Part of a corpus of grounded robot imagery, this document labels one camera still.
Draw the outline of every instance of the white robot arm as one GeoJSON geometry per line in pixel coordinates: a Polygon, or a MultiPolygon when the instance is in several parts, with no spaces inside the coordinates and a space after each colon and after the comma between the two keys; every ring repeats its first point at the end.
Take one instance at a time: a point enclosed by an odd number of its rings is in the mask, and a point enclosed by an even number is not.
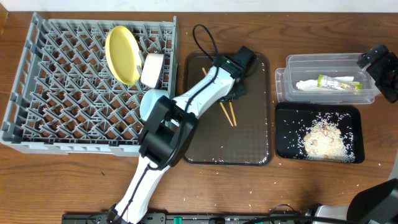
{"type": "Polygon", "coordinates": [[[141,155],[136,173],[123,199],[109,210],[109,223],[136,224],[141,220],[163,174],[177,164],[188,149],[198,118],[215,101],[230,94],[237,81],[243,80],[246,66],[253,57],[254,52],[244,46],[234,58],[218,58],[215,62],[219,65],[218,73],[216,66],[211,67],[207,76],[183,95],[173,100],[165,96],[158,99],[139,136],[141,155]],[[166,119],[181,122],[175,133],[164,126],[166,119]]]}

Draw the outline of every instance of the dish rack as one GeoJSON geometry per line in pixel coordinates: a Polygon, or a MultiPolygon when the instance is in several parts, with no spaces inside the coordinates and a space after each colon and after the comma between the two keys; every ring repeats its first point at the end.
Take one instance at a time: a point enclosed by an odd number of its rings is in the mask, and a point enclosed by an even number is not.
{"type": "Polygon", "coordinates": [[[158,88],[174,97],[177,17],[173,22],[46,21],[34,13],[1,143],[23,153],[139,155],[137,137],[144,125],[139,107],[149,88],[139,81],[119,83],[109,71],[104,45],[115,26],[133,33],[143,62],[148,53],[165,55],[158,88]]]}

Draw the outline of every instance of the black tray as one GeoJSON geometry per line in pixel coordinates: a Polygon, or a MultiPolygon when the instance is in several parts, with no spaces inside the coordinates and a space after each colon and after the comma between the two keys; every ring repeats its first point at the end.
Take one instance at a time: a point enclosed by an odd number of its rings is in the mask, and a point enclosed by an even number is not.
{"type": "MultiPolygon", "coordinates": [[[[273,137],[271,76],[268,59],[256,53],[244,81],[246,95],[233,101],[237,126],[231,127],[218,103],[200,117],[184,159],[192,164],[263,166],[272,159],[273,137]]],[[[184,91],[204,78],[211,61],[201,52],[185,62],[184,91]]],[[[231,117],[228,103],[224,106],[231,117]]]]}
{"type": "Polygon", "coordinates": [[[338,121],[337,115],[333,114],[330,121],[338,123],[341,135],[353,133],[353,141],[345,139],[344,144],[353,144],[352,152],[355,160],[351,163],[361,163],[365,160],[365,151],[363,146],[361,114],[353,106],[335,106],[335,105],[316,105],[305,103],[279,103],[275,112],[276,128],[276,153],[282,158],[288,159],[306,159],[305,153],[300,154],[302,147],[297,147],[298,135],[304,138],[305,131],[299,131],[304,125],[311,127],[312,121],[316,119],[319,113],[345,113],[345,116],[338,121]]]}

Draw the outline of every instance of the wooden table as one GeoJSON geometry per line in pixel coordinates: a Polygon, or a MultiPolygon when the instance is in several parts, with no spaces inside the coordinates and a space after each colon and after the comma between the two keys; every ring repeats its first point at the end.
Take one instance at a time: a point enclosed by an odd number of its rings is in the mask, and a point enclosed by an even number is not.
{"type": "MultiPolygon", "coordinates": [[[[366,52],[379,43],[398,52],[397,14],[43,12],[46,19],[171,21],[181,29],[180,63],[197,51],[192,27],[212,31],[221,52],[243,44],[274,71],[292,54],[366,52]]],[[[11,12],[0,37],[0,118],[4,116],[31,12],[11,12]]],[[[212,50],[204,32],[198,39],[212,50]]],[[[177,92],[182,92],[183,66],[177,92]]],[[[265,167],[193,166],[181,161],[160,181],[149,207],[170,213],[268,213],[280,203],[304,212],[311,204],[348,205],[360,191],[387,180],[398,145],[396,105],[382,96],[358,106],[366,160],[362,164],[290,161],[274,157],[265,167]]],[[[94,213],[120,201],[137,158],[95,154],[21,154],[0,146],[0,223],[60,223],[64,213],[94,213]]]]}

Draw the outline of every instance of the yellow bowl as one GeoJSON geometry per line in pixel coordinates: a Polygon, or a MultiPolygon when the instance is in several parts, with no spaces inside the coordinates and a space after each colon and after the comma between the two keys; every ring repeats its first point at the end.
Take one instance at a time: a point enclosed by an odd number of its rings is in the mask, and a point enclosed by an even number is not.
{"type": "Polygon", "coordinates": [[[112,75],[121,83],[134,85],[142,67],[136,39],[124,26],[117,26],[106,37],[105,56],[112,75]]]}

